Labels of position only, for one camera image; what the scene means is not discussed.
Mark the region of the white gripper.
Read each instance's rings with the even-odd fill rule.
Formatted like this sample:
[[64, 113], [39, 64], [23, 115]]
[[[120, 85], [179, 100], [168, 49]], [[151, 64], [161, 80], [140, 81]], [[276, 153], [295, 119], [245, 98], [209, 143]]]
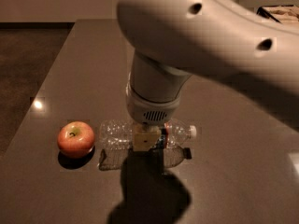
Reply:
[[146, 152], [153, 148], [162, 132], [158, 126], [168, 122], [179, 106], [180, 97], [171, 102], [154, 103], [142, 99], [131, 87], [126, 86], [126, 105], [133, 126], [133, 151]]

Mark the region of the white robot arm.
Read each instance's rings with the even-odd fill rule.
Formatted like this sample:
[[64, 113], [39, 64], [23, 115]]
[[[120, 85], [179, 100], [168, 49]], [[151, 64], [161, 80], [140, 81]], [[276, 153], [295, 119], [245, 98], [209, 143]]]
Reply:
[[299, 34], [234, 0], [118, 0], [117, 19], [134, 47], [126, 88], [134, 121], [161, 125], [191, 75], [249, 89], [249, 97], [298, 127]]

